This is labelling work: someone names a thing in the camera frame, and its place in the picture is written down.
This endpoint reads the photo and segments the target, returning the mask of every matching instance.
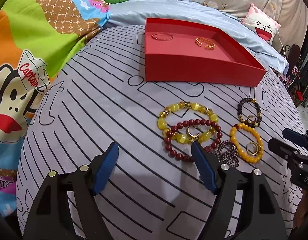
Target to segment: metal bolt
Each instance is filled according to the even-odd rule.
[[[89,169],[88,165],[83,165],[79,168],[81,171],[87,171]]]
[[[230,166],[228,166],[226,163],[223,163],[221,165],[221,169],[227,171],[228,169],[230,169]]]
[[[255,169],[254,174],[257,175],[257,176],[260,176],[262,174],[262,172],[259,169]]]
[[[56,171],[50,171],[48,173],[48,176],[50,176],[50,177],[54,177],[55,175],[56,175]]]

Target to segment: pillow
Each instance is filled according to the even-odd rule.
[[[256,33],[270,45],[272,45],[275,34],[278,33],[277,29],[281,27],[281,25],[279,25],[271,17],[267,16],[254,4],[251,4],[248,14],[241,21],[241,24]]]

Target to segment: red object on floor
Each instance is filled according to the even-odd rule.
[[[297,95],[297,97],[298,97],[298,100],[300,100],[300,101],[303,101],[303,100],[304,100],[304,98],[303,98],[301,92],[297,91],[297,92],[296,92],[296,95]]]
[[[169,41],[155,33],[173,35]],[[196,38],[215,44],[214,50],[195,44]],[[145,30],[146,81],[221,83],[256,87],[266,70],[237,41],[222,30],[194,22],[147,18]]]

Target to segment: beaded bracelet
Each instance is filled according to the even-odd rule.
[[[229,145],[230,148],[222,153],[223,148]],[[237,147],[229,140],[223,141],[217,148],[217,152],[214,152],[214,155],[218,158],[221,164],[226,163],[229,166],[237,168],[239,166],[239,161],[237,157],[238,151]]]
[[[243,104],[246,103],[246,102],[251,102],[254,104],[256,110],[257,110],[257,116],[255,115],[249,115],[247,117],[247,120],[245,120],[243,118],[243,112],[242,112],[242,107],[243,107]],[[242,99],[239,103],[238,103],[238,107],[237,107],[237,113],[238,113],[238,118],[239,120],[248,125],[249,127],[252,127],[252,128],[255,128],[257,126],[260,126],[261,124],[261,120],[262,120],[262,116],[261,116],[261,108],[259,106],[259,104],[255,101],[254,98],[244,98]]]
[[[179,109],[193,109],[194,111],[199,111],[202,114],[206,114],[212,122],[218,122],[218,116],[213,113],[212,109],[206,108],[206,106],[202,106],[198,103],[192,102],[179,102],[177,104],[172,104],[170,106],[165,107],[165,109],[159,113],[159,117],[157,120],[157,126],[160,130],[166,129],[166,120],[165,118],[168,116],[170,112],[176,112]]]
[[[253,155],[248,155],[246,152],[244,152],[243,149],[241,149],[238,141],[236,140],[236,137],[235,137],[235,133],[238,129],[244,129],[248,132],[250,132],[257,140],[257,144],[258,144],[258,150],[255,154],[256,157],[254,157]],[[239,124],[235,124],[234,127],[231,129],[231,132],[230,132],[230,141],[232,143],[235,144],[235,146],[237,147],[237,151],[238,151],[238,155],[246,162],[248,163],[257,163],[263,156],[264,154],[264,147],[263,147],[263,141],[261,139],[261,136],[258,134],[258,132],[252,128],[252,127],[249,127],[248,125],[244,124],[244,123],[239,123]]]
[[[192,135],[189,132],[189,128],[193,127],[194,125],[206,125],[206,126],[211,126],[211,128],[207,131],[204,132],[202,135]],[[177,133],[179,129],[182,129],[184,127],[187,127],[187,135],[184,135],[182,133]],[[217,132],[216,136],[217,138],[215,139],[215,142],[213,142],[210,146],[210,149],[215,149],[218,144],[221,143],[221,138],[223,134],[221,133],[222,128],[217,124],[217,122],[211,122],[210,120],[205,120],[205,119],[191,119],[188,121],[184,122],[179,122],[177,125],[174,125],[171,127],[171,129],[165,129],[163,131],[164,135],[164,143],[165,145],[165,150],[167,150],[170,153],[171,157],[175,157],[177,160],[183,160],[185,162],[194,162],[193,158],[188,155],[182,155],[181,153],[177,153],[175,150],[173,150],[173,146],[171,145],[171,141],[176,140],[181,144],[186,144],[186,143],[193,143],[195,140],[198,140],[200,144],[203,142],[209,140],[215,132]]]

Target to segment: white star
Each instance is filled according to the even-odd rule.
[[[89,6],[87,5],[87,3],[86,3],[86,2],[83,2],[82,0],[81,0],[81,6],[84,7],[86,10],[88,10],[88,8],[89,8]]]
[[[12,214],[12,212],[13,212],[13,209],[11,208],[11,206],[9,204],[6,204],[6,209],[3,210],[4,215],[8,216]]]

